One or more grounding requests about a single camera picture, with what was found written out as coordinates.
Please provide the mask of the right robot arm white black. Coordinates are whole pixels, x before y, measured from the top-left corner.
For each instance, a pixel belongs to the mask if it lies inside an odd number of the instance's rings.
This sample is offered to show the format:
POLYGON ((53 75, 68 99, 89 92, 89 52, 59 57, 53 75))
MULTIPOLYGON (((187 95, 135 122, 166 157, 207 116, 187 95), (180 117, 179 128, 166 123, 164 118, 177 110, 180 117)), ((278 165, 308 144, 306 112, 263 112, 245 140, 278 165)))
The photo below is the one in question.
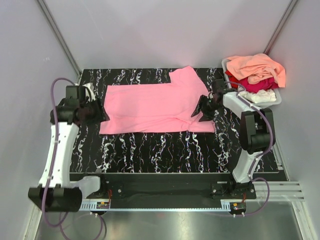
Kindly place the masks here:
POLYGON ((235 199, 251 190, 257 164, 276 141, 272 110, 260 108, 243 98, 241 93, 245 87, 238 86, 239 90, 228 88, 223 79, 215 80, 211 84, 211 92, 200 96, 191 115, 202 114, 198 121, 208 122, 214 119, 216 111, 226 108, 240 119, 239 142, 242 150, 225 187, 225 192, 235 199))

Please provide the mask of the pink t shirt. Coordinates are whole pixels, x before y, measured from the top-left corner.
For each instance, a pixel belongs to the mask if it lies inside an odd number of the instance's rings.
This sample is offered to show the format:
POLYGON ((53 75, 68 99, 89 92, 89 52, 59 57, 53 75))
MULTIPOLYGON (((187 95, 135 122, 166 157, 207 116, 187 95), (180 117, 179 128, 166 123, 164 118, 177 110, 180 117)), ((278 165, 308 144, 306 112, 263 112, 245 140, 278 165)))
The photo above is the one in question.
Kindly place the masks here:
POLYGON ((200 97, 209 94, 196 71, 187 66, 169 78, 169 83, 109 85, 104 99, 109 120, 100 124, 99 133, 214 133, 212 121, 192 115, 200 97))

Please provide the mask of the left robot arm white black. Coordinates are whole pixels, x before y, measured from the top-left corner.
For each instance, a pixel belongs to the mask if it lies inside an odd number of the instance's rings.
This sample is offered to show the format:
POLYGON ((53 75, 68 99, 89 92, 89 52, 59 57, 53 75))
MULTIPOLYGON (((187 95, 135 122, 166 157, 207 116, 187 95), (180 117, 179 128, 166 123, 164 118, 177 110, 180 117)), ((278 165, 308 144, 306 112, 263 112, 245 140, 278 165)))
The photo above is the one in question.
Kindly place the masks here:
POLYGON ((70 162, 81 126, 109 120, 91 83, 68 85, 63 98, 50 113, 51 138, 44 171, 28 198, 45 212, 78 212, 82 201, 93 194, 103 198, 108 186, 98 176, 71 183, 70 162))

